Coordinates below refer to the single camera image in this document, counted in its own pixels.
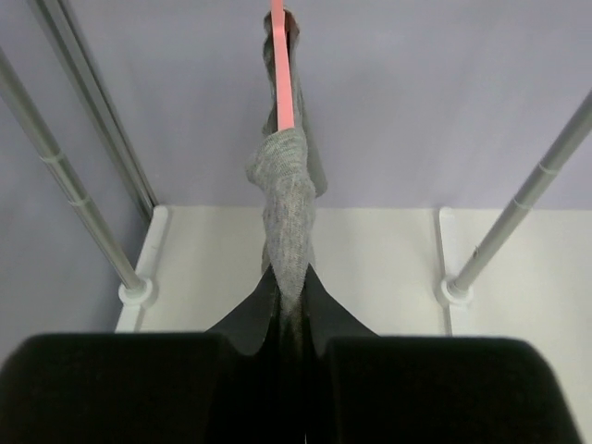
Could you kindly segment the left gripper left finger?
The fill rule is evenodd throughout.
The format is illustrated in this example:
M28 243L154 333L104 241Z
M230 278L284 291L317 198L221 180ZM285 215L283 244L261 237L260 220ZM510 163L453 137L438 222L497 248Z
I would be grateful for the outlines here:
M270 443L278 288L204 332L46 334L1 369L5 443Z

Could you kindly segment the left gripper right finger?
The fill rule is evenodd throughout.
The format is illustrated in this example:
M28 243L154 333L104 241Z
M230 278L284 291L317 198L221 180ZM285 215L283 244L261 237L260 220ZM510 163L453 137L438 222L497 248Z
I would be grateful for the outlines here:
M302 292L311 443L577 443L548 363L506 338L380 336L324 288Z

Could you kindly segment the grey t shirt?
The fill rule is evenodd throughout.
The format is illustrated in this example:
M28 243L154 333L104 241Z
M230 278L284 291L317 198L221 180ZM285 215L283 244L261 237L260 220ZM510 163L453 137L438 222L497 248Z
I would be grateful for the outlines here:
M312 244L315 199L327 191L327 178L310 131L296 68L300 29L288 10L285 12L285 28L294 124L287 129L278 125L272 19L267 14L264 18L263 60L272 107L263 126L263 142L251 155L246 175L265 197L262 270L272 269L276 278L282 328L298 332L302 329L305 275L315 260Z

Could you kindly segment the pink plastic hanger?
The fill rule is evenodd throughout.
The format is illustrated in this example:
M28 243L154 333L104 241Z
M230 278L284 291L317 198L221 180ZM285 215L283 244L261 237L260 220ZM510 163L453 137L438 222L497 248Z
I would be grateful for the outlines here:
M277 130L282 131L294 127L286 12L282 0L271 1L270 17L275 63Z

